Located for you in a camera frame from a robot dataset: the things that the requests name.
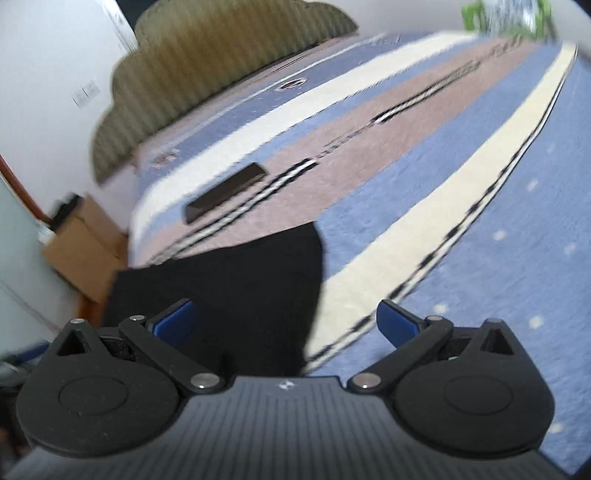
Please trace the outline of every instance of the cream stripe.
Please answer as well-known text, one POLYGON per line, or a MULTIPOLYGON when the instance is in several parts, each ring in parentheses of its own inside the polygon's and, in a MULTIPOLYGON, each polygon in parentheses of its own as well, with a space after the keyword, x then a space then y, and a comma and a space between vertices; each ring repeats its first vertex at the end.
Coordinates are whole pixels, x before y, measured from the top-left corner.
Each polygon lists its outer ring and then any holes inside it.
POLYGON ((132 244, 137 244, 155 215, 195 192, 280 133, 356 92, 473 38, 473 34, 443 32, 409 43, 319 85, 242 126, 151 186, 132 215, 132 244))
POLYGON ((575 54, 575 46, 565 44, 526 100, 464 165, 324 283, 308 357, 372 313, 464 219, 544 119, 575 54))

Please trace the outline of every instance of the white wall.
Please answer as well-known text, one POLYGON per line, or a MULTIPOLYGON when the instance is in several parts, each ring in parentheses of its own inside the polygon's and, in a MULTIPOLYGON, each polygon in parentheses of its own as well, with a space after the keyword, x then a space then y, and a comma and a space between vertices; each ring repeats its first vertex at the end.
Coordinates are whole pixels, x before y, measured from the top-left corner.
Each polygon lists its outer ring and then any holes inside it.
MULTIPOLYGON (((327 0, 349 14, 362 34, 382 31, 463 30, 461 9, 473 0, 327 0)), ((591 54, 591 18, 572 0, 550 0, 559 38, 591 54)))
POLYGON ((127 227, 131 168, 103 189, 90 170, 92 134, 125 53, 95 0, 0 0, 0 154, 43 211, 68 192, 89 192, 127 227), (78 108, 74 92, 92 81, 100 93, 78 108))

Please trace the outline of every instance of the gray ribbed surface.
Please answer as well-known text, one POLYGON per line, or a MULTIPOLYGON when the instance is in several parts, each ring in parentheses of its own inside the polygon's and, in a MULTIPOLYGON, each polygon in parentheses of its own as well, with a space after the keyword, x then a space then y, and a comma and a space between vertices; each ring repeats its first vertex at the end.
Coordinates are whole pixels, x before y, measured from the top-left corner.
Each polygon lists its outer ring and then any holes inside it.
POLYGON ((221 394, 193 398, 161 437, 132 452, 67 459, 36 448, 8 480, 437 479, 558 480, 540 455, 478 462, 410 438, 375 397, 335 378, 240 377, 221 394))

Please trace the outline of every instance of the striped blanket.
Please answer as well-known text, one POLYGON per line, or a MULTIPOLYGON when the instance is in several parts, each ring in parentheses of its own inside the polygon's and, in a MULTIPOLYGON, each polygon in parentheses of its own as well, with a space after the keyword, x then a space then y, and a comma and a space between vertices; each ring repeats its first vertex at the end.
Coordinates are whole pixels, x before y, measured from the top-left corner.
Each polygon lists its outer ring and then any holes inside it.
POLYGON ((132 266, 314 221, 325 278, 310 371, 354 373, 387 353, 372 333, 326 363, 374 328, 385 297, 460 325, 503 317, 553 389, 554 429, 573 429, 567 446, 549 440, 572 470, 591 453, 591 419, 584 432, 574 421, 591 353, 569 350, 590 333, 573 277, 591 267, 576 234, 591 228, 590 82, 570 44, 441 32, 319 46, 139 149, 132 266), (188 201, 251 162, 269 175, 184 224, 188 201), (347 358, 359 345, 371 353, 347 358))

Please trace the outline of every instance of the white logo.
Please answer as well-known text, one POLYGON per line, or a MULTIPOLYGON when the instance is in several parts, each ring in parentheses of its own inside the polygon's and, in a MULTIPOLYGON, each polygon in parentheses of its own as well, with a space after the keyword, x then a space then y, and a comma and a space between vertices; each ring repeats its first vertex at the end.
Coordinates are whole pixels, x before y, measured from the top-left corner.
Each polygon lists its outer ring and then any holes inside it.
POLYGON ((296 386, 291 380, 283 380, 277 385, 282 390, 291 390, 296 386))

